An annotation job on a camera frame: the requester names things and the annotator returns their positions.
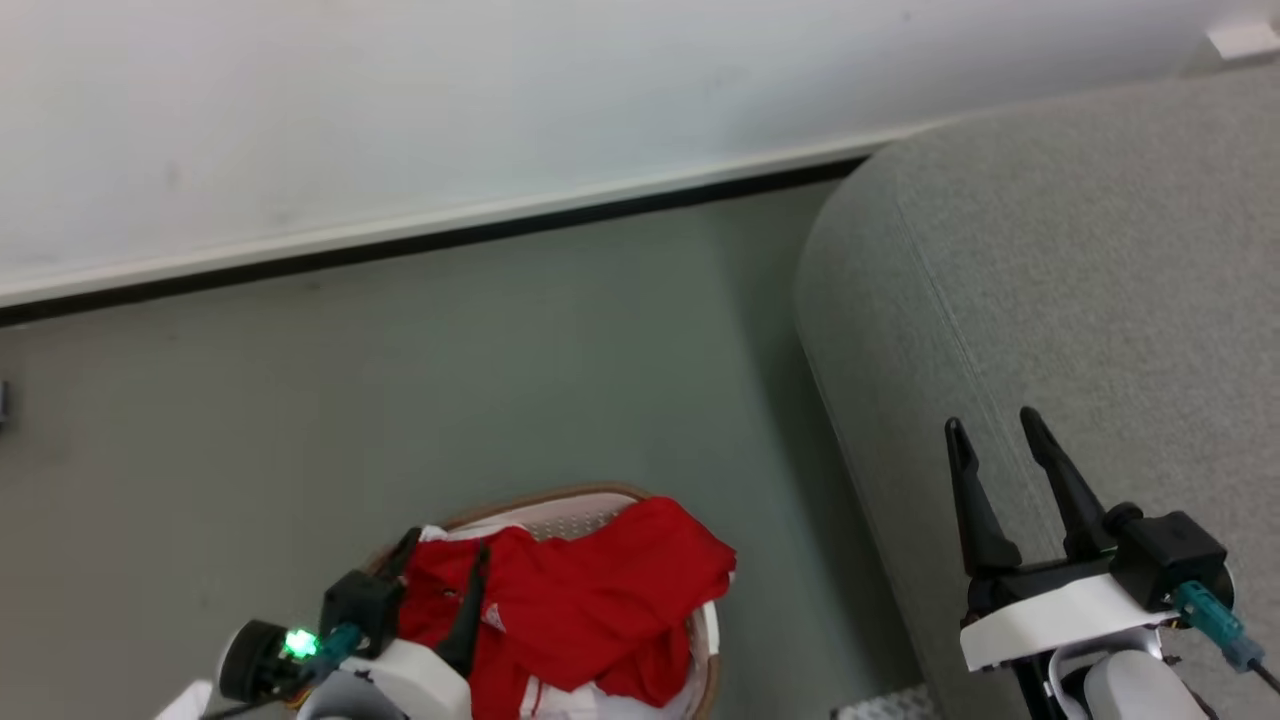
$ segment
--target gray sofa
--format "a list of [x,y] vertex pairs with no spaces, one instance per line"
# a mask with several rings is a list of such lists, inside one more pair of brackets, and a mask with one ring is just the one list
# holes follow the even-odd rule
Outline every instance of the gray sofa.
[[[1033,105],[877,154],[828,201],[797,324],[916,656],[947,717],[1025,717],[972,675],[942,425],[964,419],[1027,561],[1062,527],[1018,410],[1103,505],[1181,509],[1230,550],[1280,657],[1280,68]],[[1190,632],[1179,674],[1226,719],[1280,717]]]

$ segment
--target teal cable connector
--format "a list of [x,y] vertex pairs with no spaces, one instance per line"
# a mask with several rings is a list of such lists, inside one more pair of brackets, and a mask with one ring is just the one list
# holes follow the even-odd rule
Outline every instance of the teal cable connector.
[[355,623],[343,623],[320,641],[320,650],[302,666],[307,684],[319,685],[343,664],[360,644],[364,633]]
[[1262,646],[1244,634],[1244,624],[1201,583],[1192,580],[1178,585],[1174,609],[1184,623],[1213,641],[1236,673],[1251,670],[1251,662],[1262,662],[1266,655]]

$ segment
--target laundry basket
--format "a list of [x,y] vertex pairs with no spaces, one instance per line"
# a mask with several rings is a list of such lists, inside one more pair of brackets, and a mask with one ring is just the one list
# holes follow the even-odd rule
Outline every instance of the laundry basket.
[[[538,541],[573,539],[594,533],[609,524],[626,506],[652,497],[643,489],[621,484],[596,484],[564,488],[485,507],[442,523],[449,533],[477,530],[493,525],[518,524]],[[374,565],[381,562],[381,557]],[[699,607],[685,623],[692,651],[694,685],[686,720],[709,720],[719,687],[719,625],[716,605]]]

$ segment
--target gray floor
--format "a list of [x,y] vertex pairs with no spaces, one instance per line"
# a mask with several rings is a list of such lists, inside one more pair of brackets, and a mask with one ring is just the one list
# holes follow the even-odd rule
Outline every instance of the gray floor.
[[739,551],[718,716],[919,679],[796,342],[831,186],[0,331],[0,716],[151,716],[410,524],[558,486]]

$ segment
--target green led light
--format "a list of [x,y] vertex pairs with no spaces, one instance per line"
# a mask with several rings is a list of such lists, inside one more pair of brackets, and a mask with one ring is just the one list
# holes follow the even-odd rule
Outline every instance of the green led light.
[[284,635],[284,650],[293,657],[305,660],[320,651],[320,639],[306,630],[289,630]]

